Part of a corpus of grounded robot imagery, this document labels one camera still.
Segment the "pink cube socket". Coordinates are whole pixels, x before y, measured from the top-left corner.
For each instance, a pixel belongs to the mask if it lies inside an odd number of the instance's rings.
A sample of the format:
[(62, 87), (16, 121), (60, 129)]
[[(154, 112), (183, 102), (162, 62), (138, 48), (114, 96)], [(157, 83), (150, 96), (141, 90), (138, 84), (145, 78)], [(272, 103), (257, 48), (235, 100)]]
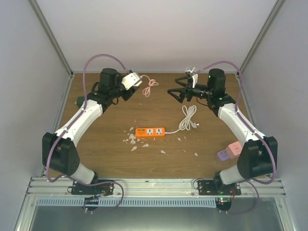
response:
[(234, 143), (231, 143), (228, 145), (228, 147), (226, 148), (227, 154), (230, 157), (230, 159), (234, 159), (237, 158), (241, 151), (242, 151), (242, 146), (241, 144), (237, 141)]

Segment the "green cube plug adapter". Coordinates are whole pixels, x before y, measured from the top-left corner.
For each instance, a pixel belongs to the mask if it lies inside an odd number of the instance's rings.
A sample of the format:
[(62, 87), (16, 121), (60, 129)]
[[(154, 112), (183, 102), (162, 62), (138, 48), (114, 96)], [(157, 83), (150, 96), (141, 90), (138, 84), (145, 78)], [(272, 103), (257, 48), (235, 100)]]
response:
[(76, 100), (77, 107), (80, 108), (83, 105), (84, 101), (85, 101), (84, 96), (78, 96)]

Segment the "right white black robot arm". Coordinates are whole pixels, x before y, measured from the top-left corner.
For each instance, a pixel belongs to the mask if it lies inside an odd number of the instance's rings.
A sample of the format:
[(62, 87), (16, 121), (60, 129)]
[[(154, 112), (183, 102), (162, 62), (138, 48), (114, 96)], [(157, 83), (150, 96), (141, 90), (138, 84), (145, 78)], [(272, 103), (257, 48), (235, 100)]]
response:
[(175, 79), (180, 88), (169, 89), (168, 94), (180, 103), (185, 99), (191, 101), (193, 97), (205, 99), (207, 107), (229, 127), (242, 146), (236, 165), (215, 174), (214, 191), (224, 195), (235, 183), (255, 180), (269, 173), (275, 179), (278, 142), (255, 128), (226, 93), (225, 72), (211, 69), (205, 85), (199, 84), (197, 77), (191, 70), (186, 71), (184, 77)]

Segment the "orange power strip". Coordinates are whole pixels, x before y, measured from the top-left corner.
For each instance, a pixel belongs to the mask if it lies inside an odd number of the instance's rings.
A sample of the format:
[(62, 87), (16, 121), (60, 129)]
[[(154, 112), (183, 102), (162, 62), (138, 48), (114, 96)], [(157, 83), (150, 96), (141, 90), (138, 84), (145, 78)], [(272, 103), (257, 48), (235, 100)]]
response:
[(165, 128), (155, 127), (155, 128), (136, 128), (135, 136), (137, 138), (156, 138), (165, 136)]

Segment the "purple power strip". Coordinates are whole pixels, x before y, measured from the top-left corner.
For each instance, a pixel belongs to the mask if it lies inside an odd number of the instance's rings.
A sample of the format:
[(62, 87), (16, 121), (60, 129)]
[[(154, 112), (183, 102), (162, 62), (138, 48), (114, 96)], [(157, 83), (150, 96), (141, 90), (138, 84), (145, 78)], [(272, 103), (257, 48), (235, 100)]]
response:
[(221, 162), (230, 159), (230, 156), (229, 156), (227, 150), (219, 151), (219, 152), (217, 153), (217, 157), (218, 157), (219, 161), (221, 161)]

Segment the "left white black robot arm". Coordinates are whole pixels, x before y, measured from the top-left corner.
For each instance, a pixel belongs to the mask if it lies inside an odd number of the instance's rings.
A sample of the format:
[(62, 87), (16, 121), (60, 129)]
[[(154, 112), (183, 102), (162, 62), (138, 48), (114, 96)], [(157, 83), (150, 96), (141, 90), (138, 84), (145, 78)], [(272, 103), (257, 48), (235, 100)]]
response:
[(74, 116), (56, 132), (47, 132), (43, 136), (42, 163), (46, 176), (53, 169), (81, 182), (86, 193), (95, 194), (99, 190), (99, 182), (94, 179), (95, 172), (81, 163), (77, 144), (110, 105), (116, 105), (119, 98), (127, 101), (141, 83), (141, 77), (135, 72), (122, 75), (115, 69), (104, 68), (100, 80), (93, 84)]

